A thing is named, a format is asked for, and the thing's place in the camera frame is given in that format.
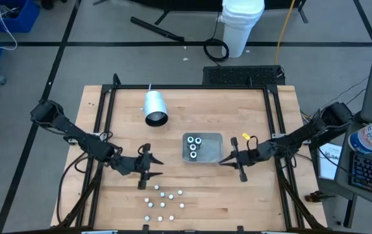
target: metal frame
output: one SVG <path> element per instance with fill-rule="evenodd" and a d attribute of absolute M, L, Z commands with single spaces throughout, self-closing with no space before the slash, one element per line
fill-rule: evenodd
<path fill-rule="evenodd" d="M 262 90 L 265 100 L 265 107 L 266 107 L 266 114 L 268 119 L 268 126 L 269 126 L 269 132 L 271 134 L 275 134 L 275 125 L 273 121 L 273 115 L 271 110 L 271 104 L 269 100 L 269 93 L 271 92 L 273 94 L 275 108 L 277 110 L 277 117 L 278 117 L 278 124 L 280 128 L 280 132 L 285 132 L 285 125 L 284 125 L 284 118 L 282 116 L 282 110 L 280 106 L 279 96 L 278 96 L 278 89 L 276 85 L 271 86 L 265 86 L 265 85 L 252 85 L 249 84 L 248 86 L 245 85 L 154 85 L 153 88 L 155 89 L 207 89 L 207 90 L 213 90 L 213 89 L 235 89 L 235 90 Z M 114 110 L 114 102 L 115 102 L 115 95 L 116 91 L 118 89 L 148 89 L 148 85 L 131 85 L 131 84 L 121 84 L 119 78 L 117 75 L 114 75 L 114 83 L 113 84 L 104 84 L 101 89 L 101 96 L 99 98 L 99 107 L 96 115 L 95 120 L 95 126 L 94 130 L 99 131 L 99 126 L 101 125 L 101 117 L 103 115 L 103 109 L 105 105 L 105 97 L 110 92 L 110 101 L 108 105 L 108 110 L 106 113 L 106 120 L 105 120 L 105 131 L 109 131 L 110 129 L 110 122 L 112 119 L 112 113 Z M 92 205 L 90 209 L 89 214 L 89 222 L 87 226 L 82 226 L 82 220 L 83 220 L 83 212 L 84 212 L 84 201 L 78 201 L 77 205 L 83 204 L 82 207 L 79 207 L 79 213 L 77 214 L 77 219 L 75 223 L 75 227 L 70 227 L 71 221 L 70 220 L 66 226 L 60 226 L 56 228 L 46 229 L 46 230 L 36 230 L 36 231 L 22 231 L 18 233 L 86 233 L 89 231 L 95 231 L 93 229 L 95 224 L 95 216 L 96 216 L 96 210 L 97 210 L 97 202 L 99 199 L 99 190 L 100 190 L 100 183 L 101 183 L 101 176 L 103 172 L 103 165 L 99 164 L 97 167 L 97 170 L 95 172 L 95 181 L 90 180 L 90 176 L 92 174 L 92 166 L 93 161 L 88 161 L 88 164 L 86 165 L 86 174 L 83 181 L 83 188 L 82 188 L 82 194 L 86 198 L 89 196 L 89 194 L 86 194 L 86 192 L 92 191 L 92 183 L 95 183 L 94 189 L 93 189 L 93 196 L 92 196 Z M 277 177 L 279 177 L 279 174 L 283 174 L 282 171 L 282 165 L 281 161 L 279 159 L 275 159 L 275 168 L 277 171 Z M 293 170 L 291 166 L 287 166 L 288 169 L 288 177 L 290 179 L 290 185 L 293 189 L 293 192 L 297 193 L 296 189 L 296 183 L 295 183 L 295 176 L 293 174 Z M 280 189 L 280 198 L 281 198 L 281 204 L 282 204 L 282 211 L 283 211 L 283 218 L 286 225 L 286 230 L 296 233 L 341 233 L 341 232 L 335 232 L 335 231 L 327 231 L 327 230 L 319 230 L 319 229 L 305 229 L 303 217 L 297 208 L 295 207 L 295 214 L 297 217 L 297 224 L 298 227 L 293 227 L 291 224 L 291 215 L 290 215 L 290 209 L 288 207 L 288 199 L 287 199 L 287 192 L 285 188 L 279 183 L 279 189 Z M 172 233 L 172 234 L 187 234 L 187 233 L 201 233 L 201 234 L 213 234 L 213 233 L 224 233 L 224 234 L 243 234 L 243 233 L 261 233 L 260 231 L 244 231 L 243 226 L 237 226 L 237 231 L 184 231 L 184 230 L 173 230 L 173 231 L 149 231 L 148 225 L 143 225 L 142 230 L 109 230 L 106 232 L 101 232 L 104 234 L 108 233 L 141 233 L 141 234 L 148 234 L 148 233 L 155 233 L 155 234 L 163 234 L 163 233 Z"/>
<path fill-rule="evenodd" d="M 271 110 L 271 104 L 269 100 L 269 91 L 272 90 L 273 93 L 273 98 L 275 102 L 275 108 L 277 110 L 277 117 L 278 117 L 278 122 L 279 122 L 279 127 L 280 127 L 280 132 L 285 133 L 285 125 L 284 125 L 284 118 L 282 116 L 282 110 L 280 106 L 280 101 L 278 97 L 278 90 L 277 86 L 265 86 L 265 85 L 244 85 L 244 84 L 239 84 L 239 85 L 154 85 L 153 88 L 155 89 L 242 89 L 242 90 L 262 90 L 264 94 L 264 100 L 265 100 L 265 106 L 266 106 L 266 114 L 267 114 L 267 119 L 268 119 L 268 126 L 269 126 L 269 132 L 272 137 L 272 134 L 275 134 L 275 126 L 274 126 L 274 121 L 273 121 L 273 115 L 272 115 L 272 110 Z M 112 117 L 112 111 L 113 111 L 113 106 L 114 106 L 114 100 L 115 100 L 115 93 L 117 89 L 148 89 L 148 85 L 131 85 L 131 84 L 121 84 L 120 80 L 118 79 L 117 75 L 114 75 L 114 84 L 104 84 L 102 86 L 101 90 L 101 97 L 99 98 L 99 108 L 96 116 L 96 121 L 95 121 L 95 130 L 99 130 L 100 126 L 100 119 L 102 117 L 102 112 L 103 112 L 103 105 L 105 102 L 105 96 L 106 93 L 111 90 L 110 93 L 110 103 L 108 106 L 108 112 L 106 114 L 106 122 L 105 122 L 105 131 L 108 131 L 110 128 L 110 121 Z M 92 164 L 93 161 L 88 162 L 88 165 L 86 166 L 86 171 L 87 173 L 85 174 L 84 178 L 84 188 L 82 189 L 82 192 L 86 191 L 86 187 L 89 184 L 90 180 L 90 175 L 92 174 Z M 275 168 L 276 171 L 282 170 L 282 165 L 281 161 L 279 159 L 275 160 Z M 102 174 L 102 169 L 103 165 L 99 165 L 98 169 L 99 173 Z M 287 166 L 288 170 L 288 176 L 290 178 L 290 183 L 291 187 L 293 190 L 297 193 L 297 184 L 295 182 L 295 175 L 293 168 L 291 166 Z M 97 209 L 97 202 L 99 199 L 99 189 L 100 185 L 94 190 L 93 192 L 93 198 L 92 198 L 92 206 L 90 209 L 90 215 L 89 215 L 89 222 L 88 226 L 93 227 L 95 224 L 95 216 L 96 216 L 96 209 Z M 280 189 L 280 198 L 281 198 L 281 204 L 282 204 L 282 210 L 283 210 L 283 217 L 286 225 L 286 229 L 292 228 L 291 224 L 291 216 L 290 216 L 290 209 L 288 207 L 288 199 L 287 199 L 287 194 L 285 189 L 282 187 L 282 185 L 279 185 Z M 83 212 L 84 209 L 80 211 L 77 217 L 77 222 L 76 226 L 81 226 L 82 219 L 83 219 Z M 301 212 L 299 209 L 295 206 L 295 214 L 297 216 L 297 224 L 298 228 L 304 228 L 304 220 Z"/>

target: wire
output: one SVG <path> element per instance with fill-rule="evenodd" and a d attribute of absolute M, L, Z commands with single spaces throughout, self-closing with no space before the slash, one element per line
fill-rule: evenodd
<path fill-rule="evenodd" d="M 284 26 L 282 27 L 281 34 L 279 36 L 278 44 L 277 44 L 277 51 L 275 52 L 275 61 L 274 65 L 277 65 L 278 62 L 278 54 L 279 54 L 279 45 L 281 44 L 282 37 L 284 36 L 285 28 L 287 27 L 288 19 L 290 18 L 292 8 L 294 7 L 295 0 L 292 0 L 290 10 L 288 11 L 287 18 L 285 19 Z"/>
<path fill-rule="evenodd" d="M 304 115 L 301 115 L 301 117 L 303 118 L 304 121 L 306 121 L 307 123 L 310 122 L 310 120 L 308 120 L 307 117 L 305 117 Z"/>
<path fill-rule="evenodd" d="M 367 188 L 371 189 L 372 190 L 372 184 L 369 184 L 367 181 L 363 180 L 363 179 L 360 179 L 359 177 L 353 175 L 352 173 L 350 173 L 348 170 L 346 170 L 344 167 L 342 166 L 339 166 L 338 164 L 336 164 L 335 162 L 333 162 L 332 160 L 330 160 L 320 149 L 320 147 L 317 147 L 318 150 L 320 151 L 320 153 L 330 162 L 332 163 L 334 166 L 336 166 L 336 168 L 344 171 L 349 177 L 353 177 L 354 179 L 357 179 L 358 181 L 360 181 L 361 183 L 365 184 Z"/>
<path fill-rule="evenodd" d="M 345 91 L 343 91 L 341 94 L 339 94 L 337 97 L 335 97 L 335 98 L 333 98 L 332 100 L 330 100 L 327 104 L 325 104 L 325 105 L 323 105 L 321 108 L 323 108 L 323 107 L 325 107 L 325 106 L 327 106 L 328 104 L 330 104 L 330 103 L 332 103 L 334 100 L 336 100 L 336 99 L 338 99 L 338 98 L 340 98 L 340 96 L 341 95 L 343 95 L 343 94 L 345 94 L 346 92 L 348 92 L 348 91 L 350 91 L 352 88 L 354 88 L 354 87 L 356 87 L 356 86 L 358 86 L 358 85 L 360 85 L 360 84 L 362 84 L 363 83 L 363 81 L 365 81 L 367 78 L 369 78 L 369 76 L 367 76 L 365 79 L 363 79 L 362 81 L 360 81 L 359 83 L 357 83 L 357 84 L 355 84 L 355 85 L 353 85 L 353 86 L 351 86 L 350 88 L 348 88 L 347 90 L 345 90 Z"/>
<path fill-rule="evenodd" d="M 44 128 L 54 134 L 57 134 L 57 135 L 63 135 L 62 133 L 58 133 L 56 131 L 51 131 L 50 129 L 47 129 L 47 128 Z M 99 135 L 99 138 L 101 137 L 102 134 L 108 134 L 106 136 L 106 138 L 104 140 L 109 140 L 111 137 L 114 136 L 113 132 L 111 131 L 106 131 L 106 132 L 103 132 Z M 80 154 L 73 162 L 71 162 L 69 164 L 69 166 L 64 170 L 63 174 L 62 174 L 62 177 L 60 178 L 60 183 L 59 183 L 59 186 L 58 186 L 58 195 L 57 195 L 57 203 L 56 203 L 56 217 L 57 217 L 57 221 L 59 223 L 61 223 L 61 220 L 60 220 L 60 198 L 62 196 L 62 185 L 63 185 L 63 180 L 64 180 L 64 177 L 66 176 L 67 172 L 69 171 L 69 169 L 74 166 L 76 171 L 80 172 L 80 173 L 86 173 L 86 171 L 82 171 L 80 169 L 77 168 L 77 165 L 83 161 L 83 160 L 86 160 L 88 159 L 90 156 L 90 147 L 89 147 L 89 143 L 86 141 L 86 145 L 88 147 L 88 156 L 87 157 L 83 157 L 83 155 L 86 153 L 86 152 L 83 152 L 82 154 Z M 115 146 L 114 144 L 111 144 L 113 147 L 115 147 L 117 149 L 117 152 L 115 153 L 115 155 L 120 155 L 122 153 L 122 148 L 121 147 L 118 147 L 118 146 Z"/>
<path fill-rule="evenodd" d="M 77 168 L 77 165 L 78 165 L 80 162 L 82 162 L 83 160 L 88 159 L 88 158 L 89 158 L 89 157 L 84 157 L 84 158 L 79 159 L 79 160 L 78 160 L 78 161 L 73 165 L 73 167 L 75 168 L 75 170 L 78 171 L 78 172 L 80 172 L 80 173 L 82 173 L 82 174 L 85 174 L 85 173 L 86 173 L 86 170 L 84 171 L 84 170 L 81 170 L 81 169 Z"/>
<path fill-rule="evenodd" d="M 203 46 L 203 50 L 205 51 L 205 54 L 207 55 L 207 57 L 210 58 L 211 61 L 213 61 L 214 63 L 216 63 L 218 66 L 220 66 L 219 63 L 217 62 L 225 62 L 228 58 L 229 58 L 229 47 L 227 46 L 227 44 L 219 39 L 215 39 L 215 35 L 216 35 L 216 31 L 217 31 L 217 23 L 219 22 L 219 15 L 220 15 L 220 11 L 217 12 L 217 18 L 216 18 L 216 24 L 215 24 L 215 27 L 214 27 L 214 32 L 213 32 L 213 36 L 209 39 L 207 39 L 205 41 L 205 44 Z M 216 58 L 216 57 L 213 57 L 208 51 L 207 51 L 207 46 L 211 43 L 211 42 L 217 42 L 217 43 L 220 43 L 226 50 L 226 55 L 221 57 L 221 58 Z"/>
<path fill-rule="evenodd" d="M 69 164 L 69 166 L 64 170 L 62 177 L 60 178 L 60 183 L 58 184 L 58 195 L 57 195 L 57 203 L 56 203 L 56 217 L 57 221 L 61 223 L 62 221 L 60 220 L 60 197 L 62 196 L 62 185 L 63 185 L 63 180 L 64 176 L 67 174 L 69 169 L 85 154 L 86 152 L 83 152 L 80 154 L 73 162 Z"/>
<path fill-rule="evenodd" d="M 308 159 L 309 161 L 311 161 L 311 163 L 313 162 L 313 160 L 309 157 L 307 157 L 306 155 L 302 155 L 302 154 L 299 154 L 299 153 L 295 153 L 296 155 L 300 156 L 300 157 L 303 157 L 305 159 Z"/>
<path fill-rule="evenodd" d="M 137 150 L 138 152 L 138 155 L 143 155 L 143 153 L 141 153 L 141 149 L 144 148 L 144 145 L 140 146 Z"/>
<path fill-rule="evenodd" d="M 246 142 L 246 147 L 248 148 L 248 150 L 251 150 L 251 149 L 249 148 L 249 141 L 250 141 L 252 138 L 255 138 L 255 139 L 256 139 L 256 148 L 258 148 L 258 145 L 259 145 L 258 137 L 256 137 L 256 136 L 251 136 L 251 137 L 249 138 L 249 140 Z"/>
<path fill-rule="evenodd" d="M 346 105 L 348 105 L 351 101 L 353 101 L 353 100 L 355 100 L 360 94 L 362 94 L 362 92 L 363 91 L 365 91 L 366 89 L 364 88 L 364 89 L 362 89 L 362 91 L 360 91 L 354 98 L 352 98 L 352 99 L 350 99 L 350 101 L 348 101 L 347 103 L 346 103 Z"/>
<path fill-rule="evenodd" d="M 291 146 L 287 147 L 287 146 L 283 146 L 283 145 L 280 145 L 280 144 L 277 144 L 277 146 L 283 147 L 283 148 L 286 149 L 286 151 L 285 151 L 286 158 L 290 159 L 292 168 L 296 168 L 297 167 L 297 159 L 295 158 L 296 153 L 290 150 Z"/>
<path fill-rule="evenodd" d="M 4 23 L 4 20 L 3 20 L 3 14 L 1 13 L 1 9 L 0 9 L 0 21 L 1 21 L 1 25 L 3 26 L 5 32 L 7 32 L 8 35 L 10 35 L 10 37 L 12 38 L 12 40 L 14 41 L 14 44 L 15 44 L 14 48 L 8 48 L 8 47 L 2 47 L 2 46 L 0 46 L 0 49 L 5 49 L 5 50 L 9 50 L 9 51 L 16 50 L 17 49 L 17 46 L 18 46 L 18 43 L 17 43 L 16 39 L 12 36 L 11 32 L 6 27 L 6 25 Z"/>

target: white paper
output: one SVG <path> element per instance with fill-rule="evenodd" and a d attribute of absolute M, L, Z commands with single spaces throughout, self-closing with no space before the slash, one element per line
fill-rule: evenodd
<path fill-rule="evenodd" d="M 341 146 L 334 144 L 325 144 L 320 147 L 321 151 L 335 164 L 339 164 L 339 158 L 341 154 Z M 336 175 L 336 165 L 329 162 L 321 152 L 319 152 L 319 177 L 322 179 L 334 180 Z"/>

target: black floor tape line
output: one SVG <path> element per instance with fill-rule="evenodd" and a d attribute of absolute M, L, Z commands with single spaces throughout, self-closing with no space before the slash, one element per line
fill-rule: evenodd
<path fill-rule="evenodd" d="M 360 4 L 359 0 L 353 0 L 353 2 L 356 5 L 357 11 L 359 12 L 359 15 L 363 21 L 363 24 L 365 25 L 367 33 L 370 36 L 370 39 L 372 39 L 372 26 L 370 25 L 370 22 L 365 14 L 365 11 L 363 10 L 362 5 Z"/>
<path fill-rule="evenodd" d="M 2 46 L 14 46 L 14 42 L 0 42 Z M 204 46 L 205 42 L 66 42 L 65 47 L 164 47 Z M 276 47 L 278 42 L 247 42 L 251 47 Z M 18 42 L 18 46 L 60 47 L 62 42 Z M 372 47 L 372 42 L 281 42 L 282 47 Z"/>
<path fill-rule="evenodd" d="M 66 42 L 69 39 L 70 31 L 73 26 L 73 23 L 75 22 L 75 18 L 77 15 L 77 11 L 79 10 L 79 6 L 82 0 L 76 0 L 75 6 L 73 7 L 73 10 L 70 15 L 70 19 L 68 21 L 68 25 L 66 26 L 65 33 L 63 35 L 62 41 L 60 43 L 60 47 L 58 49 L 56 59 L 53 62 L 53 66 L 51 68 L 49 78 L 47 79 L 43 94 L 42 94 L 42 99 L 47 99 L 49 97 L 51 87 L 53 85 L 53 82 L 55 80 L 56 74 L 58 67 L 60 66 L 60 61 L 62 60 L 63 57 L 63 52 L 66 47 Z M 8 192 L 6 194 L 4 204 L 1 208 L 0 211 L 0 233 L 3 232 L 5 223 L 8 218 L 8 214 L 11 210 L 12 203 L 14 201 L 14 198 L 16 197 L 16 193 L 18 190 L 19 182 L 21 181 L 21 177 L 23 176 L 24 173 L 24 168 L 27 163 L 27 160 L 29 158 L 31 148 L 34 142 L 34 139 L 36 138 L 37 134 L 37 129 L 38 126 L 34 123 L 31 125 L 29 135 L 27 136 L 27 139 L 25 141 L 24 149 L 21 153 L 21 157 L 18 161 L 18 165 L 16 168 L 16 171 L 14 172 L 14 176 L 12 178 L 10 188 L 8 189 Z"/>

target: yellow clip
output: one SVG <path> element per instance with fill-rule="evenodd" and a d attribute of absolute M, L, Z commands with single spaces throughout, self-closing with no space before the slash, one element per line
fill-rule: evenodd
<path fill-rule="evenodd" d="M 246 140 L 251 139 L 251 137 L 250 137 L 248 134 L 246 134 L 246 133 L 243 133 L 242 136 L 243 136 Z"/>

